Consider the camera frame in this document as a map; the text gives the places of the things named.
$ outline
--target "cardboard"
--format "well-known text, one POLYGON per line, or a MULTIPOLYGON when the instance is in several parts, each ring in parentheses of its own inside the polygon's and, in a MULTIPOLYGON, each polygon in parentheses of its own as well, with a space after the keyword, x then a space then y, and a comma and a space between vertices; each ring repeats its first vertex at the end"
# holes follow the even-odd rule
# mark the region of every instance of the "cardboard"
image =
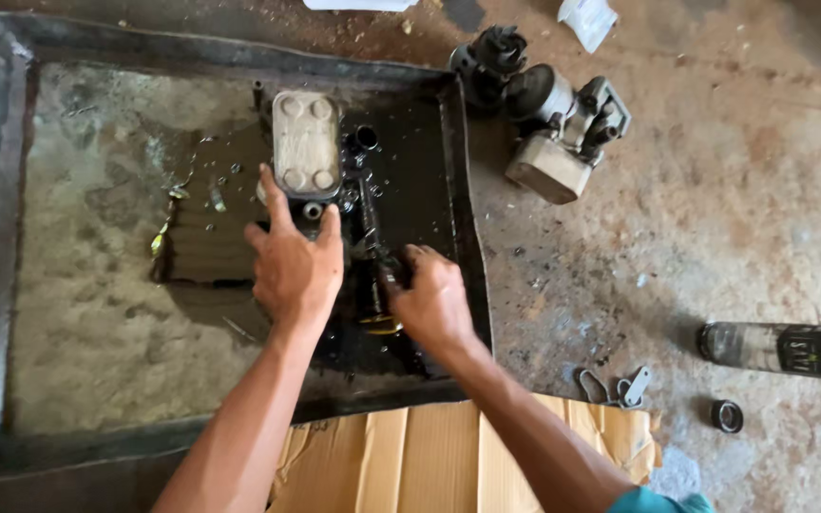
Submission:
MULTIPOLYGON (((534 394, 644 484, 659 466, 647 412, 534 394)), ((541 511, 521 469, 472 402, 353 415, 290 428, 272 513, 541 511)))

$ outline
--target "sleeve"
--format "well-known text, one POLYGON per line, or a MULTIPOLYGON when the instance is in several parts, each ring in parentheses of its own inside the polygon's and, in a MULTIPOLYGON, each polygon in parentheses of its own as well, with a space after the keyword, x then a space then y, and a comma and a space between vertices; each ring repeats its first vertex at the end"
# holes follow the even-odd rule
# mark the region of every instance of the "sleeve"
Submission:
POLYGON ((678 502, 643 486, 622 495, 607 513, 714 513, 714 508, 699 494, 689 495, 678 502))

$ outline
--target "oil spill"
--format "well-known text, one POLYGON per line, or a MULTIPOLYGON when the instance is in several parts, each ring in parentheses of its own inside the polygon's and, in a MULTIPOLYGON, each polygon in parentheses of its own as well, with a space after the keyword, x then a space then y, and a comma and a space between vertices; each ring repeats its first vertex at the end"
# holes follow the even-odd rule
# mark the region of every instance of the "oil spill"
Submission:
MULTIPOLYGON (((261 97, 273 98, 273 94, 267 87, 261 97)), ((247 128, 199 141, 184 187, 188 197, 174 201, 177 210, 168 227, 172 244, 167 277, 171 287, 188 285, 189 295, 194 292, 193 287, 197 288, 201 301, 208 300, 217 288, 227 289, 228 298, 234 293, 229 288, 240 288, 244 298, 236 301, 235 308, 245 309, 226 317, 246 332, 244 340, 262 340, 266 334, 262 328, 267 323, 261 320, 263 326, 256 327, 259 334, 252 332, 249 309, 256 306, 244 307, 249 301, 255 252, 243 240, 243 227, 250 222, 267 227, 268 221, 266 207, 255 198, 258 164, 273 161, 270 125, 262 107, 260 104, 258 121, 247 128)), ((379 93, 343 101, 341 111, 342 134, 354 133, 367 125, 379 140, 377 149, 363 159, 362 169, 371 171, 371 188, 376 191, 372 202, 379 216, 382 246, 395 250, 405 244, 426 244, 456 258, 438 101, 409 93, 379 93)), ((310 234, 313 224, 299 219, 302 204, 292 202, 291 207, 295 219, 300 221, 297 226, 310 234)), ((320 372, 341 371, 348 376, 445 376, 403 332, 373 335, 359 324, 358 320, 367 313, 364 291, 369 291, 371 266, 365 261, 352 261, 347 248, 364 236, 361 208, 358 205, 342 212, 341 218, 346 248, 344 284, 311 367, 320 372)))

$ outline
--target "metal tray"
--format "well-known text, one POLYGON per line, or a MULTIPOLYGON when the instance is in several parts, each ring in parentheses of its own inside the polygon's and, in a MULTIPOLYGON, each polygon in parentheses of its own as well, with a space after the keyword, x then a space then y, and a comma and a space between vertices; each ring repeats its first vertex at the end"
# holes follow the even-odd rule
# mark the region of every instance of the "metal tray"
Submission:
MULTIPOLYGON (((8 426, 7 354, 14 336, 26 157, 33 138, 40 68, 52 62, 100 63, 151 74, 232 76, 396 94, 406 91, 431 97, 439 106, 442 166, 437 171, 440 177, 444 173, 450 210, 447 252, 461 264, 475 328, 492 348, 484 263, 468 185, 464 100, 456 76, 417 66, 311 55, 245 41, 0 13, 0 474, 177 450, 193 442, 208 418, 202 415, 109 432, 34 437, 18 437, 8 426)), ((414 206, 405 202, 401 208, 414 206)), ((441 374, 402 389, 301 402, 293 422, 463 399, 457 384, 441 374)))

